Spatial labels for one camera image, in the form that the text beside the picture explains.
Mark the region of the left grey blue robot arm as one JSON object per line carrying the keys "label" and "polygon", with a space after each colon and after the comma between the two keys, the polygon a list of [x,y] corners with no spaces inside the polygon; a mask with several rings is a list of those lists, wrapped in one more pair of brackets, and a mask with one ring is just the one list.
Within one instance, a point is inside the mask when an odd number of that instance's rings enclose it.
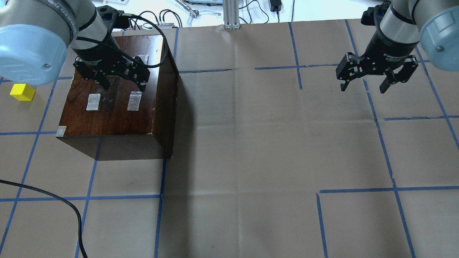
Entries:
{"label": "left grey blue robot arm", "polygon": [[17,83],[44,85],[56,79],[76,53],[74,67],[84,80],[105,90],[109,76],[135,83],[145,91],[150,71],[140,57],[121,51],[112,36],[128,28],[130,15],[90,0],[2,0],[0,73]]}

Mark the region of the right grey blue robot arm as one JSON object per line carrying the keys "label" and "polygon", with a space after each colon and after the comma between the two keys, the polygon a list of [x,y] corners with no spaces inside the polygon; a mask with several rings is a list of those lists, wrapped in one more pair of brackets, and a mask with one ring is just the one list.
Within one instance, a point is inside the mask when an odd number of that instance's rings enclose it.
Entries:
{"label": "right grey blue robot arm", "polygon": [[457,0],[386,0],[369,7],[361,23],[375,33],[361,56],[348,52],[336,68],[341,91],[366,75],[384,75],[380,93],[406,83],[418,61],[412,51],[421,44],[438,69],[458,71],[459,7]]}

